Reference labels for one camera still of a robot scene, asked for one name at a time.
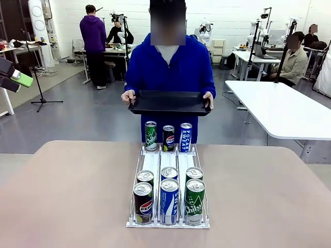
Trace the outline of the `person's left hand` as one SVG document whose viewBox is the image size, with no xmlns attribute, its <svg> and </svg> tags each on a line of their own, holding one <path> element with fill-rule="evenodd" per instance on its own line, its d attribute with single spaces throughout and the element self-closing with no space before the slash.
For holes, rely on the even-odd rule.
<svg viewBox="0 0 331 248">
<path fill-rule="evenodd" d="M 207 91 L 204 96 L 204 106 L 207 109 L 210 109 L 211 111 L 214 109 L 214 97 L 211 92 Z"/>
</svg>

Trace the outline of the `person's right hand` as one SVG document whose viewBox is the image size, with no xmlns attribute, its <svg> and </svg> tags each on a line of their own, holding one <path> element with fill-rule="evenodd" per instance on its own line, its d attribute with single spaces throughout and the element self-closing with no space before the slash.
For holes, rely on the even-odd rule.
<svg viewBox="0 0 331 248">
<path fill-rule="evenodd" d="M 134 104 L 136 101 L 135 91 L 127 90 L 121 95 L 121 98 L 127 105 Z"/>
</svg>

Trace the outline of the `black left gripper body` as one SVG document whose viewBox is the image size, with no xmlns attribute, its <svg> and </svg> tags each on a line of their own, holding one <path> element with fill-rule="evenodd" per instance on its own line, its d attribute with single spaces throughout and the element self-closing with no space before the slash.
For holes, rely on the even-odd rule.
<svg viewBox="0 0 331 248">
<path fill-rule="evenodd" d="M 13 63 L 3 57 L 0 57 L 0 73 L 7 78 L 11 78 L 14 73 Z"/>
</svg>

